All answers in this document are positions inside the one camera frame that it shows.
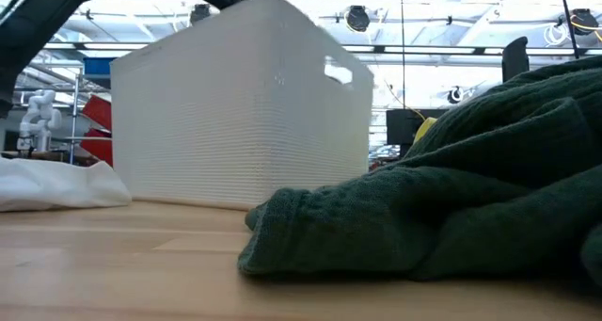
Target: blue object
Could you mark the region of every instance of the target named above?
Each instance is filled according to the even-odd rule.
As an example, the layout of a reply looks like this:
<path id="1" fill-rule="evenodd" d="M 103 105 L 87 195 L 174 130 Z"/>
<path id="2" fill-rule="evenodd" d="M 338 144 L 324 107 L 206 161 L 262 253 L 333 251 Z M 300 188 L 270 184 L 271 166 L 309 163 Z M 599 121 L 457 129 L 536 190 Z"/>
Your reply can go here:
<path id="1" fill-rule="evenodd" d="M 84 78 L 111 89 L 111 62 L 116 57 L 84 57 Z"/>

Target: ceiling light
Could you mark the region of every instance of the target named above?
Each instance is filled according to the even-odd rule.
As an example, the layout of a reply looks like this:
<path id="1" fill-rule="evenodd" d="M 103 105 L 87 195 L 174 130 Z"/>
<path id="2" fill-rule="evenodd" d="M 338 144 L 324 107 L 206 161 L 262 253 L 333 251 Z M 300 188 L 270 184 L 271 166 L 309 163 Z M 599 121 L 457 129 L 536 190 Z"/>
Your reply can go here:
<path id="1" fill-rule="evenodd" d="M 88 50 L 136 50 L 146 47 L 146 43 L 86 43 L 84 47 Z"/>
<path id="2" fill-rule="evenodd" d="M 448 102 L 450 104 L 459 104 L 464 99 L 464 91 L 458 86 L 448 92 Z"/>
<path id="3" fill-rule="evenodd" d="M 75 49 L 75 46 L 72 43 L 48 42 L 44 45 L 44 49 L 50 49 L 50 50 Z"/>
<path id="4" fill-rule="evenodd" d="M 468 55 L 473 54 L 473 48 L 454 47 L 387 47 L 387 53 L 430 54 L 430 55 Z"/>
<path id="5" fill-rule="evenodd" d="M 589 9 L 574 9 L 571 24 L 575 28 L 575 35 L 579 36 L 588 36 L 598 28 L 602 29 Z"/>
<path id="6" fill-rule="evenodd" d="M 206 19 L 211 16 L 210 6 L 205 5 L 195 5 L 193 10 L 190 12 L 190 24 L 195 25 L 195 23 Z"/>
<path id="7" fill-rule="evenodd" d="M 371 53 L 374 51 L 374 47 L 358 45 L 358 46 L 342 46 L 345 50 L 351 53 Z"/>
<path id="8" fill-rule="evenodd" d="M 351 6 L 345 13 L 345 21 L 352 31 L 364 33 L 370 24 L 370 17 L 364 6 Z"/>
<path id="9" fill-rule="evenodd" d="M 487 48 L 485 49 L 486 55 L 501 55 L 504 52 L 503 48 Z"/>
<path id="10" fill-rule="evenodd" d="M 601 56 L 602 49 L 588 49 L 584 55 L 585 56 Z"/>
<path id="11" fill-rule="evenodd" d="M 573 54 L 572 49 L 527 48 L 528 56 L 569 56 Z"/>

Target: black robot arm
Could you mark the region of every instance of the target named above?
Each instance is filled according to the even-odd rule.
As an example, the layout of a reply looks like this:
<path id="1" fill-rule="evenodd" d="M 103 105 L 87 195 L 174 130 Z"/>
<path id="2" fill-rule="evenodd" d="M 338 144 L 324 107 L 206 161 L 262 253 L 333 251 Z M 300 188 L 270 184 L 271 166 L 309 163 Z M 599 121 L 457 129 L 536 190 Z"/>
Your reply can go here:
<path id="1" fill-rule="evenodd" d="M 0 19 L 0 118 L 12 108 L 17 76 L 79 6 L 89 0 L 24 0 Z M 205 0 L 227 8 L 242 0 Z"/>

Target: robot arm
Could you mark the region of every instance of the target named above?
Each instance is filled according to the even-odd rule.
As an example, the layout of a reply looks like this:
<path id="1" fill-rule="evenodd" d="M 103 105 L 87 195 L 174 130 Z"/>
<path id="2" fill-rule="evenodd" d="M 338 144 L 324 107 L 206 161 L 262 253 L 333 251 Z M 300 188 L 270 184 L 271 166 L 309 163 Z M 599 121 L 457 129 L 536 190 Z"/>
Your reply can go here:
<path id="1" fill-rule="evenodd" d="M 0 19 L 0 118 L 12 108 L 17 76 L 77 8 L 88 0 L 24 0 Z M 219 9 L 242 0 L 205 0 Z"/>
<path id="2" fill-rule="evenodd" d="M 51 130 L 60 128 L 62 118 L 58 109 L 53 108 L 55 92 L 53 90 L 38 90 L 36 95 L 29 98 L 27 113 L 21 119 L 17 149 L 28 151 L 33 147 L 34 137 L 38 141 L 38 151 L 48 149 Z"/>

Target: black chair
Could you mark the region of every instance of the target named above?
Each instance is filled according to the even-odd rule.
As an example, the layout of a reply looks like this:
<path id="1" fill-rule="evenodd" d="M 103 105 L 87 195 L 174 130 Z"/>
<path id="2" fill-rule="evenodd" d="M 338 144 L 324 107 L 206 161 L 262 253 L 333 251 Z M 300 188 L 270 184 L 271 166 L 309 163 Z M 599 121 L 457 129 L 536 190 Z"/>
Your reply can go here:
<path id="1" fill-rule="evenodd" d="M 522 72 L 529 71 L 526 37 L 512 41 L 501 53 L 501 77 L 506 82 Z"/>

